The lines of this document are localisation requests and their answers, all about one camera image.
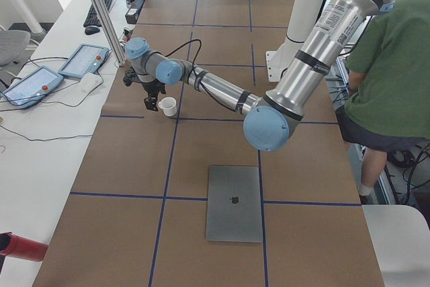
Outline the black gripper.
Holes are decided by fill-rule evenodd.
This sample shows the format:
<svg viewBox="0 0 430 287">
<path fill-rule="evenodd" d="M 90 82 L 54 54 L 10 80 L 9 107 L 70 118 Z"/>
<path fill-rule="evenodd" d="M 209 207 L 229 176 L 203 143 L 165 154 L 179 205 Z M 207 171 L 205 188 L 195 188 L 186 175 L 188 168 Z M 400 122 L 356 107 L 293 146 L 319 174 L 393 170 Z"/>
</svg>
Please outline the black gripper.
<svg viewBox="0 0 430 287">
<path fill-rule="evenodd" d="M 161 83 L 158 79 L 154 79 L 151 82 L 143 82 L 142 87 L 148 95 L 147 98 L 144 99 L 146 109 L 158 112 L 157 99 L 159 93 L 165 94 L 165 84 Z"/>
</svg>

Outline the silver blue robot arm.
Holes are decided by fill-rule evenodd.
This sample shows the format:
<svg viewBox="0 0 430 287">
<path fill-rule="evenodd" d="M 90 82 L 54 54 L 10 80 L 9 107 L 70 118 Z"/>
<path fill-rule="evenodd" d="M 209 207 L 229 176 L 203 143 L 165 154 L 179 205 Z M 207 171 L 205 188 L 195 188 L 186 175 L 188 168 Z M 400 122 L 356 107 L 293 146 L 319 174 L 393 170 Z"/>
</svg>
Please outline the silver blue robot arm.
<svg viewBox="0 0 430 287">
<path fill-rule="evenodd" d="M 365 18 L 391 10 L 394 0 L 296 0 L 291 23 L 304 20 L 300 41 L 286 38 L 266 54 L 267 73 L 275 88 L 257 97 L 209 73 L 195 63 L 167 58 L 139 37 L 126 43 L 131 68 L 125 85 L 139 83 L 147 92 L 148 110 L 161 107 L 158 94 L 168 85 L 183 82 L 207 93 L 215 102 L 244 116 L 243 131 L 249 144 L 260 151 L 285 145 L 304 115 L 304 104 L 331 69 L 341 51 Z"/>
</svg>

